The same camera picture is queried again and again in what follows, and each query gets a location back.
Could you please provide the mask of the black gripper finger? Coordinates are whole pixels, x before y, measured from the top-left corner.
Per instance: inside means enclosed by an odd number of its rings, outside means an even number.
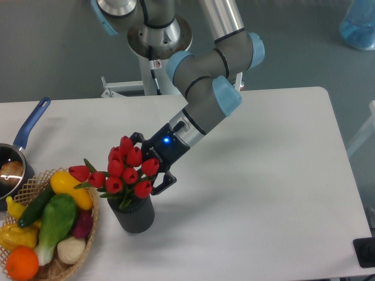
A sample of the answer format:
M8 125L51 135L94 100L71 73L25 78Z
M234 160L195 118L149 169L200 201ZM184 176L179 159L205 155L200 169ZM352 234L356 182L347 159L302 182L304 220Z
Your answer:
M129 138L133 146L139 145L140 148L144 146L144 142L146 141L143 134L140 132L134 132Z
M177 178L168 170L164 173L162 183L156 187L152 188L151 195L156 196L161 194L170 186L177 182Z

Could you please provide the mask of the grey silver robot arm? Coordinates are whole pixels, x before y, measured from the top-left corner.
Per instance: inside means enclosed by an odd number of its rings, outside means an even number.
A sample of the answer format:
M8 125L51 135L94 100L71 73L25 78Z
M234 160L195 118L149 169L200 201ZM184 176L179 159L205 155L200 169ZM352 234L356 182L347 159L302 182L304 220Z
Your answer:
M151 139L134 133L145 158L160 162L163 182L157 195L173 185L170 167L241 104L241 73L260 64L264 44L255 33L247 33L234 1L201 1L215 47L196 57L189 53L189 25L175 13L173 1L93 1L99 21L110 34L126 32L128 44L146 59L146 73L156 80L156 61L187 104Z

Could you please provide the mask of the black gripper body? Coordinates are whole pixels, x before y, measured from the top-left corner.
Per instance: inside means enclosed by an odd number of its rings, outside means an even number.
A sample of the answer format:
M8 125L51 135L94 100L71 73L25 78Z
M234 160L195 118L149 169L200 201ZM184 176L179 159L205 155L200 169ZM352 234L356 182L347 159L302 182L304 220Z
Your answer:
M178 122L174 127L171 127L167 123L153 137L142 143L143 160L151 158L158 160L158 173L168 171L190 149L190 146L175 135L184 125L184 122Z

